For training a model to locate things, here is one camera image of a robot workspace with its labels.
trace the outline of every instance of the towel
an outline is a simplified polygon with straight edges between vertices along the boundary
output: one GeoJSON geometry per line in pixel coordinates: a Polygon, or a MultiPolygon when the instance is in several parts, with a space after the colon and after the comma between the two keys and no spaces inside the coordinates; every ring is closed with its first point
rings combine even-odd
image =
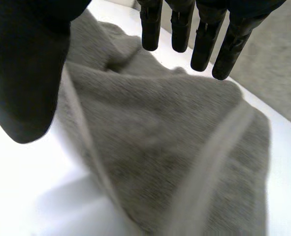
{"type": "Polygon", "coordinates": [[[266,235],[269,122],[234,83],[169,70],[85,11],[57,115],[129,235],[266,235]]]}

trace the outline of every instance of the black robotic finger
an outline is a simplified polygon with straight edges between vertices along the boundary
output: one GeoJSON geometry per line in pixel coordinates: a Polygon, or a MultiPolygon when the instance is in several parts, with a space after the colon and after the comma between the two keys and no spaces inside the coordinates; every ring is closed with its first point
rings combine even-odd
{"type": "Polygon", "coordinates": [[[188,47],[191,22],[195,7],[194,0],[189,2],[189,4],[190,5],[184,8],[184,10],[181,12],[173,10],[171,15],[171,44],[172,48],[179,53],[185,52],[188,47]]]}
{"type": "Polygon", "coordinates": [[[155,51],[159,46],[162,0],[139,3],[141,4],[142,46],[147,51],[155,51]]]}
{"type": "Polygon", "coordinates": [[[42,137],[52,122],[70,22],[82,6],[58,13],[50,0],[0,0],[0,125],[18,143],[42,137]]]}
{"type": "Polygon", "coordinates": [[[226,8],[221,5],[206,6],[197,1],[200,23],[196,31],[194,51],[191,59],[191,68],[195,71],[204,71],[209,63],[222,23],[226,8]]]}
{"type": "Polygon", "coordinates": [[[230,14],[230,23],[212,70],[214,78],[224,80],[229,76],[252,30],[259,26],[268,15],[242,18],[230,14]]]}

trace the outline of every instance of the gray towel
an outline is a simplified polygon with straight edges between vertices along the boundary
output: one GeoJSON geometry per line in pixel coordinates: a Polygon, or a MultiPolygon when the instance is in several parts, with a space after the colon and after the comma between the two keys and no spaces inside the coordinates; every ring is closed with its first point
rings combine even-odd
{"type": "Polygon", "coordinates": [[[238,87],[164,68],[88,11],[71,32],[58,118],[130,235],[265,235],[269,123],[238,87]]]}

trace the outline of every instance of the white table surface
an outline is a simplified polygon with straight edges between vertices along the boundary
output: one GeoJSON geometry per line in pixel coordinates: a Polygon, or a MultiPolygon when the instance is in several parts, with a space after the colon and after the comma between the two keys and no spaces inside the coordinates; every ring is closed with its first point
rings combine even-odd
{"type": "MultiPolygon", "coordinates": [[[[94,0],[89,9],[101,21],[141,35],[137,11],[94,0]]],[[[153,55],[167,68],[181,66],[190,74],[192,50],[174,52],[171,35],[161,30],[153,55]]],[[[268,232],[291,236],[291,123],[242,88],[245,99],[271,121],[271,164],[268,179],[268,232]]],[[[80,163],[72,143],[55,119],[41,140],[19,145],[0,128],[0,236],[125,236],[125,225],[112,203],[80,163]]]]}

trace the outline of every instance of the robotic hand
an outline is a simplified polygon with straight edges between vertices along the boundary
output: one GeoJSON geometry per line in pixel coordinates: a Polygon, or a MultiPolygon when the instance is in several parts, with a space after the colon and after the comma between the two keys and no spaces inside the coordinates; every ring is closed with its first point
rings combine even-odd
{"type": "MultiPolygon", "coordinates": [[[[14,141],[32,142],[48,130],[56,109],[70,22],[91,0],[0,0],[0,125],[14,141]]],[[[158,47],[162,0],[141,4],[142,43],[158,47]]],[[[172,9],[172,47],[188,46],[194,0],[166,0],[172,9]]],[[[285,0],[196,0],[200,24],[191,66],[203,71],[226,10],[230,24],[213,69],[225,79],[252,30],[285,0]]]]}
{"type": "MultiPolygon", "coordinates": [[[[200,23],[196,31],[191,68],[204,71],[210,60],[226,11],[230,24],[214,64],[212,74],[218,80],[226,79],[233,69],[252,30],[286,0],[166,0],[172,9],[172,47],[184,52],[188,46],[194,5],[200,23]]],[[[138,0],[141,5],[142,44],[148,51],[158,47],[162,0],[138,0]]]]}

